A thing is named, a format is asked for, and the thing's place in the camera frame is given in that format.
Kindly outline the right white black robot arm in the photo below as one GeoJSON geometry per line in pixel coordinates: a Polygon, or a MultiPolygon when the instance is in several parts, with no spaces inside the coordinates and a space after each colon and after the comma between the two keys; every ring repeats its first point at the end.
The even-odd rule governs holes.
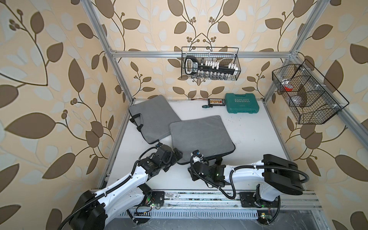
{"type": "Polygon", "coordinates": [[[256,182],[255,191],[242,192],[240,198],[246,206],[268,209],[268,214],[262,213],[257,219],[264,226],[271,225],[278,217],[281,195],[302,195],[302,184],[310,179],[297,164],[272,154],[265,154],[262,160],[249,165],[223,165],[221,162],[210,165],[209,160],[196,150],[189,163],[188,172],[193,181],[203,181],[230,200],[237,196],[236,183],[256,182]]]}

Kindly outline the grey laptop bag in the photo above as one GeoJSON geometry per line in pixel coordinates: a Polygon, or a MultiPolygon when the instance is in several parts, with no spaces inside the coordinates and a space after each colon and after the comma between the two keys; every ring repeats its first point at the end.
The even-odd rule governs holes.
{"type": "Polygon", "coordinates": [[[162,96],[129,107],[130,122],[141,133],[148,144],[156,143],[169,136],[169,125],[181,119],[162,96]]]}
{"type": "Polygon", "coordinates": [[[236,146],[220,116],[183,120],[169,125],[172,145],[183,153],[178,164],[189,164],[191,153],[198,150],[207,160],[226,156],[236,146]]]}

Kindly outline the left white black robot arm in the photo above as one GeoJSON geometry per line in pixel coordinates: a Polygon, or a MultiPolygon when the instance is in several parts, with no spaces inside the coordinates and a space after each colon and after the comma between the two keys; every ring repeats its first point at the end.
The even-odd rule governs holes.
{"type": "Polygon", "coordinates": [[[167,172],[183,157],[180,150],[162,143],[155,145],[154,149],[156,152],[150,156],[140,156],[132,171],[110,186],[84,192],[58,229],[62,230],[69,224],[73,230],[103,230],[119,214],[145,203],[152,193],[146,182],[161,170],[167,172]]]}

